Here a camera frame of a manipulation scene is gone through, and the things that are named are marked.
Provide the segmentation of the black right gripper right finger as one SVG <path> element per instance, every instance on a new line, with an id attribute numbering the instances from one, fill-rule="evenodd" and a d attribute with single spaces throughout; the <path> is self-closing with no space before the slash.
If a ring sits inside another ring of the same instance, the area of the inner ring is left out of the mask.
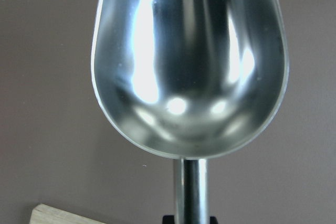
<path id="1" fill-rule="evenodd" d="M 209 223 L 210 223 L 210 224 L 217 224 L 217 219 L 216 219 L 216 217 L 214 217 L 214 216 L 210 216 L 210 218 L 209 218 Z"/>

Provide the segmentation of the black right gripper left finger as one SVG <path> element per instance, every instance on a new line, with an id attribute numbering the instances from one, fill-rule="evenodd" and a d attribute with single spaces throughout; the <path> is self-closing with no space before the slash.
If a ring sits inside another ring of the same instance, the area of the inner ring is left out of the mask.
<path id="1" fill-rule="evenodd" d="M 175 224 L 174 216 L 163 216 L 162 224 Z"/>

